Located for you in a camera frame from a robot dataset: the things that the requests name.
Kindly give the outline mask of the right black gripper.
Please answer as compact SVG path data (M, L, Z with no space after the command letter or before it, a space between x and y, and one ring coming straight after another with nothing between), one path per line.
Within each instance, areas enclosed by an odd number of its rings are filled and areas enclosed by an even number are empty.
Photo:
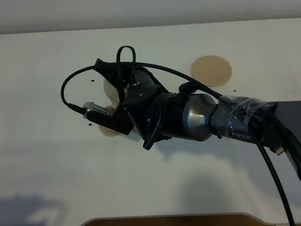
M144 67L130 67L97 59L94 70L101 74L119 95L112 117L88 113L87 119L128 135L135 127L143 147L179 136L179 96L170 93Z

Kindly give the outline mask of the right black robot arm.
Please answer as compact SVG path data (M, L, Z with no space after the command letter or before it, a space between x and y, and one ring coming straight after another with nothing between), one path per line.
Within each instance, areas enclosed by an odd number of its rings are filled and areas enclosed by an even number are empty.
M159 65L97 60L93 69L117 89L120 102L114 111L87 102L84 117L125 135L136 129L147 150L173 137L205 141L214 135L248 143L259 141L274 153L286 153L300 174L300 101L263 102L223 96L191 77L178 93L171 93L150 68L182 77L182 73Z

